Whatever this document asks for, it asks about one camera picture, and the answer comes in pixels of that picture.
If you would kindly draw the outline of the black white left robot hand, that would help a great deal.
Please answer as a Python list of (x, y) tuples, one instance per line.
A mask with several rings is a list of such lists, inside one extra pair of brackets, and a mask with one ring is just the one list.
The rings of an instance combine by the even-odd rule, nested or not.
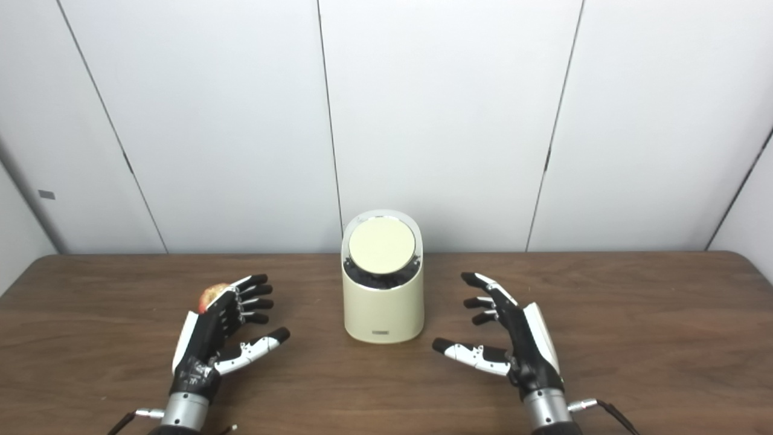
[(265, 274), (207, 289), (196, 311), (186, 315), (172, 358), (169, 394), (188, 394), (212, 401), (224, 375), (246, 368), (284, 344), (292, 334), (280, 327), (259, 338), (229, 346), (227, 341), (248, 324), (267, 324), (260, 309), (273, 308), (266, 299), (273, 287)]

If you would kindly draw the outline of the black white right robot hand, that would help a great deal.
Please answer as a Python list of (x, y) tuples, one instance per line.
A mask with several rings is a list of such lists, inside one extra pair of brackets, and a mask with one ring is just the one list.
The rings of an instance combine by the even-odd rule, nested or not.
[(494, 321), (510, 336), (509, 349), (486, 345), (433, 340), (432, 348), (444, 357), (493, 375), (504, 376), (519, 389), (521, 398), (539, 389), (565, 391), (557, 353), (538, 305), (522, 308), (494, 279), (477, 272), (462, 272), (469, 286), (482, 289), (486, 297), (464, 301), (466, 308), (483, 308), (472, 318), (475, 325)]

